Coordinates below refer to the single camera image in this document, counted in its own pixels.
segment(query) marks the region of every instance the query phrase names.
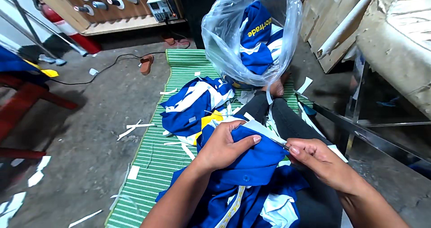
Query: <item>electrical cable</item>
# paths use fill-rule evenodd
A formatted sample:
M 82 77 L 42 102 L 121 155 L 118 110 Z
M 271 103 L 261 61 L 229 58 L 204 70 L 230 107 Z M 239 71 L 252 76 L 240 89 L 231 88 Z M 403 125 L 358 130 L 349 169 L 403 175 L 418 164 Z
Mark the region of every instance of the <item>electrical cable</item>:
M 169 23 L 168 23 L 168 18 L 167 18 L 167 17 L 165 17 L 165 23 L 166 23 L 166 27 L 168 28 L 168 30 L 169 30 L 172 34 L 175 34 L 175 35 L 180 36 L 181 38 L 185 39 L 185 40 L 186 40 L 186 42 L 188 43 L 187 47 L 182 48 L 182 49 L 188 49 L 188 48 L 190 47 L 190 45 L 191 45 L 190 41 L 189 41 L 185 36 L 183 36 L 183 35 L 181 35 L 181 34 L 179 34 L 179 33 L 176 33 L 176 32 L 174 32 L 174 31 L 172 31 L 172 30 L 171 30 L 171 28 L 169 27 Z M 141 56 L 141 57 L 136 56 L 136 55 L 134 55 L 134 54 L 121 54 L 121 55 L 117 56 L 117 58 L 115 59 L 114 63 L 112 63 L 112 65 L 110 65 L 110 66 L 108 66 L 108 67 L 104 68 L 103 70 L 101 70 L 99 73 L 97 73 L 96 75 L 94 75 L 94 77 L 93 77 L 90 81 L 88 81 L 88 82 L 81 82 L 81 83 L 67 83 L 67 82 L 61 82 L 61 81 L 58 81 L 58 80 L 55 80 L 55 79 L 52 79 L 52 78 L 51 78 L 51 81 L 54 81 L 54 82 L 57 82 L 57 83 L 60 83 L 60 84 L 63 84 L 63 85 L 68 85 L 68 86 L 73 86 L 73 85 L 85 85 L 85 84 L 92 83 L 92 82 L 95 80 L 95 78 L 96 78 L 98 75 L 100 75 L 103 71 L 108 70 L 109 68 L 111 68 L 112 66 L 114 66 L 114 65 L 117 63 L 118 59 L 119 59 L 121 56 L 126 56 L 126 55 L 132 55 L 132 56 L 133 56 L 132 58 L 125 58 L 125 59 L 124 59 L 124 60 L 126 60 L 126 59 L 140 59 L 140 58 L 145 57 L 145 56 L 150 55 L 150 54 L 164 54 L 164 53 L 165 53 L 164 51 L 163 51 L 163 52 L 152 52 L 152 53 L 145 54 L 145 55 L 143 55 L 143 56 Z
M 149 53 L 149 54 L 164 54 L 164 53 L 165 53 L 165 52 L 163 51 L 163 52 L 152 52 L 152 53 Z M 145 55 L 143 55 L 143 56 L 141 56 L 141 57 L 136 56 L 136 55 L 134 55 L 134 54 L 121 54 L 121 55 L 117 56 L 117 58 L 115 59 L 115 61 L 114 61 L 114 63 L 113 63 L 112 65 L 110 65 L 110 66 L 108 66 L 108 67 L 104 68 L 103 70 L 101 70 L 99 73 L 97 73 L 96 75 L 94 75 L 94 77 L 93 77 L 90 81 L 88 81 L 88 82 L 81 82 L 81 83 L 66 83 L 66 82 L 57 81 L 57 80 L 52 79 L 52 78 L 51 78 L 51 81 L 55 81 L 55 82 L 57 82 L 57 83 L 64 84 L 64 85 L 69 85 L 69 86 L 89 84 L 89 83 L 92 83 L 92 82 L 94 81 L 94 79 L 95 79 L 98 75 L 100 75 L 103 71 L 108 70 L 109 68 L 111 68 L 112 66 L 114 66 L 114 65 L 117 63 L 118 59 L 119 59 L 121 56 L 125 56 L 125 55 L 132 55 L 132 56 L 133 56 L 132 58 L 125 58 L 125 60 L 126 60 L 126 59 L 140 59 L 140 58 L 142 58 L 142 57 L 144 57 L 144 56 L 147 56 L 147 55 L 149 55 L 149 54 L 145 54 Z
M 165 16 L 165 23 L 166 23 L 166 27 L 168 28 L 168 30 L 172 33 L 172 34 L 175 34 L 175 35 L 177 35 L 177 36 L 180 36 L 181 38 L 183 38 L 183 39 L 185 39 L 186 40 L 186 42 L 188 43 L 188 45 L 187 45 L 187 47 L 185 47 L 185 48 L 183 48 L 183 49 L 188 49 L 189 47 L 190 47 L 190 41 L 184 36 L 184 35 L 181 35 L 181 34 L 179 34 L 179 33 L 176 33 L 176 32 L 174 32 L 174 31 L 172 31 L 172 29 L 169 27 L 169 21 L 168 21 L 168 17 L 167 16 Z

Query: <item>clear plastic bag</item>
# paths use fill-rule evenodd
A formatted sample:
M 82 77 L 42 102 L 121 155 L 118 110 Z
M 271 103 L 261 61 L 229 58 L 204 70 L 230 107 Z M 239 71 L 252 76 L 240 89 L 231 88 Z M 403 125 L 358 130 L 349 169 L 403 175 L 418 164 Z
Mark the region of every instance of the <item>clear plastic bag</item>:
M 252 86 L 264 86 L 281 76 L 294 54 L 302 20 L 300 0 L 260 0 L 272 16 L 272 23 L 283 27 L 280 57 L 262 75 L 249 71 L 240 58 L 240 25 L 244 10 L 257 0 L 216 0 L 202 19 L 202 38 L 207 59 L 224 78 Z

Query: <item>blue shirt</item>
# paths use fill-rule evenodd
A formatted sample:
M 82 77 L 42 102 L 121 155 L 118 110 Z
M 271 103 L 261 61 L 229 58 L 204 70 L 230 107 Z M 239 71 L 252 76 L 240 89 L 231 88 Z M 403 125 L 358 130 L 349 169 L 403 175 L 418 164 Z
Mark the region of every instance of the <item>blue shirt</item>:
M 226 96 L 225 101 L 228 99 L 227 95 L 234 93 L 234 89 L 231 85 L 225 84 L 220 78 L 212 80 L 209 77 L 197 77 L 185 84 L 181 90 L 171 96 L 167 101 L 160 103 L 164 108 L 175 107 L 188 95 L 192 94 L 193 91 L 189 91 L 190 87 L 194 87 L 197 82 L 206 82 L 214 91 Z M 171 111 L 163 112 L 162 116 L 162 126 L 165 130 L 178 135 L 178 136 L 191 136 L 201 131 L 201 118 L 211 115 L 209 112 L 213 112 L 214 109 L 219 109 L 219 106 L 212 105 L 212 95 L 210 91 L 205 91 L 195 102 L 190 103 L 191 105 L 184 111 Z
M 214 131 L 214 127 L 207 125 L 202 135 L 197 139 L 197 151 L 205 145 Z M 246 127 L 239 126 L 231 132 L 234 142 L 245 137 L 259 134 Z M 260 212 L 268 194 L 287 194 L 308 187 L 304 178 L 292 167 L 277 167 L 278 163 L 288 155 L 277 143 L 266 136 L 261 141 L 240 155 L 227 168 L 212 173 L 208 187 L 205 190 L 193 214 L 189 227 L 215 227 L 234 202 L 227 204 L 231 196 L 238 195 L 238 186 L 251 186 L 245 189 L 241 205 L 228 222 L 228 227 L 250 228 L 260 217 Z M 174 172 L 171 186 L 185 168 Z M 162 191 L 156 202 L 166 193 Z
M 270 44 L 283 37 L 283 29 L 272 25 L 271 14 L 260 1 L 255 1 L 244 11 L 241 30 L 240 56 L 243 65 L 251 72 L 262 75 L 278 58 L 279 54 L 273 53 L 281 50 L 281 44 L 275 47 Z

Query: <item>green mat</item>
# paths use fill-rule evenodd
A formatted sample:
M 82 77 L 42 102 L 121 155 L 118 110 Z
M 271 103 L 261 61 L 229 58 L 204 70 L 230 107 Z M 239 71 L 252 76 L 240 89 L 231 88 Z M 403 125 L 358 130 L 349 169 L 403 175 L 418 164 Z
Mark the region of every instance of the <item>green mat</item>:
M 195 72 L 200 76 L 209 76 L 212 79 L 219 77 L 212 64 L 205 58 L 205 51 L 201 49 L 168 49 L 166 57 L 171 66 L 171 76 L 165 86 L 169 92 L 183 87 L 187 82 L 196 78 Z M 293 92 L 293 80 L 289 79 L 284 85 L 284 99 L 296 113 L 299 112 L 297 98 Z M 175 93 L 162 95 L 160 102 L 168 100 Z M 241 90 L 236 90 L 235 97 L 241 95 Z M 232 109 L 242 104 L 237 100 L 230 100 Z M 132 165 L 139 166 L 136 180 L 127 179 L 120 189 L 120 198 L 114 209 L 108 216 L 107 227 L 139 227 L 145 216 L 155 204 L 154 200 L 160 191 L 169 187 L 172 173 L 187 166 L 191 159 L 181 148 L 181 145 L 165 146 L 167 142 L 179 142 L 176 137 L 164 137 L 162 116 L 159 114 L 164 109 L 157 105 L 151 126 L 145 132 L 141 144 L 132 161 Z M 194 155 L 197 155 L 196 147 L 189 147 Z

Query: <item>hand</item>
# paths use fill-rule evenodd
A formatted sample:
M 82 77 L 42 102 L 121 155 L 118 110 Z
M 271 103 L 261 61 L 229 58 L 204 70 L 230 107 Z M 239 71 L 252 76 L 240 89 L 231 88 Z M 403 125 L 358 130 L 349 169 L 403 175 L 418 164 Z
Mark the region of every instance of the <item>hand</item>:
M 303 163 L 335 190 L 358 194 L 365 180 L 321 140 L 289 138 L 287 141 L 286 146 L 294 157 L 291 160 L 293 163 Z
M 193 162 L 197 162 L 200 169 L 210 172 L 223 169 L 250 147 L 259 143 L 261 140 L 259 135 L 252 135 L 234 143 L 231 132 L 241 124 L 245 124 L 245 121 L 220 123 Z

